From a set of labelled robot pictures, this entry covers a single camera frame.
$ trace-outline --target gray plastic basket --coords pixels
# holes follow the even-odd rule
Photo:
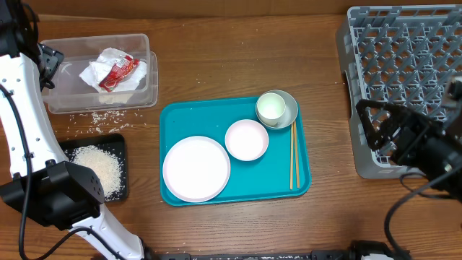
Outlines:
[[[398,178],[416,171],[394,165],[393,143],[373,152],[355,105],[361,98],[392,102],[444,121],[446,80],[462,70],[462,5],[356,6],[336,34],[340,69],[352,105],[349,120],[354,163],[364,178]],[[372,124],[387,118],[370,110]]]

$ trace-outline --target wooden chopstick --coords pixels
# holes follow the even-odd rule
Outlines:
[[[294,121],[294,143],[295,143],[295,171],[297,172],[297,188],[300,187],[300,174],[298,173],[298,139],[297,123]]]
[[[290,189],[294,188],[294,124],[290,126]]]

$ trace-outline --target oval white plate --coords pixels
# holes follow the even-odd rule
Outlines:
[[[168,151],[162,173],[173,195],[185,202],[205,202],[225,188],[231,162],[225,149],[215,140],[191,136]]]
[[[268,148],[268,132],[257,121],[239,120],[226,131],[225,144],[234,158],[242,161],[256,160]]]

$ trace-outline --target teal tray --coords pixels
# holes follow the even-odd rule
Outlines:
[[[290,127],[268,130],[269,146],[265,154],[252,162],[242,162],[232,155],[231,175],[225,189],[216,197],[201,203],[178,199],[167,188],[162,177],[162,166],[170,148],[178,141],[191,136],[209,137],[225,149],[226,130],[236,121],[258,121],[255,104],[257,97],[222,100],[205,100],[172,103],[160,115],[160,194],[172,206],[245,202],[258,199],[275,199],[303,195],[311,184],[310,165],[306,150],[300,109],[297,117],[300,188],[295,179],[290,190]]]

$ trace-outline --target black tray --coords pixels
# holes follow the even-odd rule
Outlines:
[[[70,161],[74,159],[72,153],[76,148],[86,147],[89,145],[95,145],[98,149],[114,154],[117,157],[118,162],[121,164],[121,185],[123,188],[105,198],[105,201],[116,202],[126,199],[128,197],[128,166],[125,139],[123,136],[121,134],[109,134],[59,142],[59,146],[61,146],[64,154]]]

